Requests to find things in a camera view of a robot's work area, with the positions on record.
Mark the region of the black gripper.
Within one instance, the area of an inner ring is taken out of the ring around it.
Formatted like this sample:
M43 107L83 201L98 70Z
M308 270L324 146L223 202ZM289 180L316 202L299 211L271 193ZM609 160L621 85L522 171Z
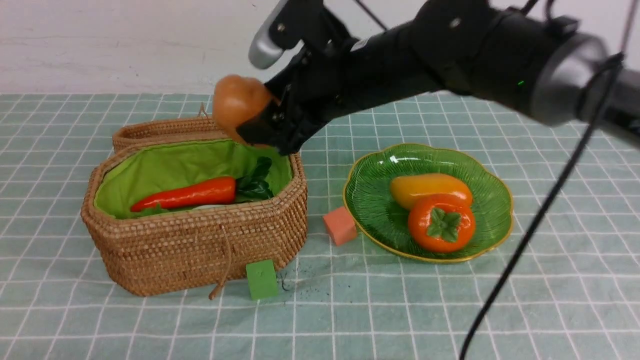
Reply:
M429 23L423 16L366 39L350 35L332 14L322 14L320 21L323 51L303 44L266 82L279 105L272 101L236 127L247 144L292 155L334 119L444 88L423 57Z

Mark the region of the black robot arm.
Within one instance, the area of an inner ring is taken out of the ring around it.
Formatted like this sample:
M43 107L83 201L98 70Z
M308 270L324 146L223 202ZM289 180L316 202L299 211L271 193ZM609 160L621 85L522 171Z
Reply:
M610 54L578 26L487 0L428 0L414 19L358 39L322 0L281 0L254 36L250 62L270 68L303 46L266 82L274 100L236 132L290 155L334 119L438 91L493 101L547 126L587 122Z

